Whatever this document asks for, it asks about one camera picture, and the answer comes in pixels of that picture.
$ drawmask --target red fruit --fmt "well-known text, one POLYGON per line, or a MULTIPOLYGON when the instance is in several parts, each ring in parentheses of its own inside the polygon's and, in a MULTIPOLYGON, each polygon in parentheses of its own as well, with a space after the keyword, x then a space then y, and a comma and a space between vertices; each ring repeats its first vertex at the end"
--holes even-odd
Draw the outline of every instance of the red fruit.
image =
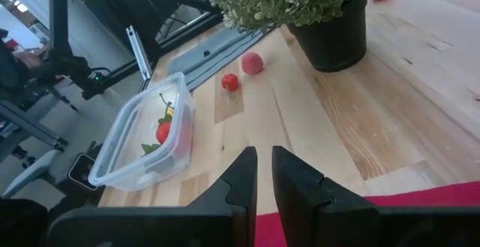
POLYGON ((245 53, 243 56, 241 56, 240 61, 241 69, 246 74, 256 74, 263 70, 263 60, 259 54, 255 52, 245 53))
POLYGON ((222 87, 230 92, 239 87, 239 78, 235 74, 226 74, 222 78, 222 87))
POLYGON ((170 122, 165 122, 162 125, 158 126, 157 132, 155 134, 160 144, 165 143, 165 140, 167 140, 168 138, 169 132, 170 132, 170 122))

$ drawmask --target red cloth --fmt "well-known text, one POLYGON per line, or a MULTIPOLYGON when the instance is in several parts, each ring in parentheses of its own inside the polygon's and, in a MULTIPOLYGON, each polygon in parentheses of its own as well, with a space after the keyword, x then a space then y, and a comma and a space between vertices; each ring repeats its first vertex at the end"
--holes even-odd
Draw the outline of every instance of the red cloth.
MULTIPOLYGON (((480 182, 366 198, 379 206, 480 206, 480 182)), ((255 246, 287 247, 278 212, 256 217, 255 246)))

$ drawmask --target red ball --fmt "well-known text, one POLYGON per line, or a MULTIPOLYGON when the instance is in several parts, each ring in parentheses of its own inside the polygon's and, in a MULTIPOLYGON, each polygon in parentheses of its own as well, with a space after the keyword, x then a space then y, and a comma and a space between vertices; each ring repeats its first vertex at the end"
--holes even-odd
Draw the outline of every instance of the red ball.
POLYGON ((263 60, 259 54, 248 52, 241 56, 241 69, 246 74, 256 74, 263 70, 263 60))
POLYGON ((230 92, 239 87, 239 78, 235 74, 226 74, 222 78, 222 87, 230 92))

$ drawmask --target plastic container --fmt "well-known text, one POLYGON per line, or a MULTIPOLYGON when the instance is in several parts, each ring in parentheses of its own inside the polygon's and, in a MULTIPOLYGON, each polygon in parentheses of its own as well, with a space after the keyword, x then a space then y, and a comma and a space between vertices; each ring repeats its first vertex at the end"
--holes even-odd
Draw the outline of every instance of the plastic container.
POLYGON ((173 74, 139 93, 117 115, 88 175, 89 182, 138 191, 175 176, 190 163, 193 121, 194 103, 184 74, 173 74), (172 108, 167 109, 169 102, 172 108), (158 120, 171 112, 167 139, 145 154, 142 144, 160 144, 155 135, 158 120))

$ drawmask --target yellow object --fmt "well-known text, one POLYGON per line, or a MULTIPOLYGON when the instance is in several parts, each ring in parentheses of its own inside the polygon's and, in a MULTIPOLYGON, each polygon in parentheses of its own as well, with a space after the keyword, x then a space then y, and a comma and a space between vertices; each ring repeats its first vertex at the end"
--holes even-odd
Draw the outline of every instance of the yellow object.
POLYGON ((168 108, 166 109, 166 114, 173 116, 173 108, 168 107, 168 108))

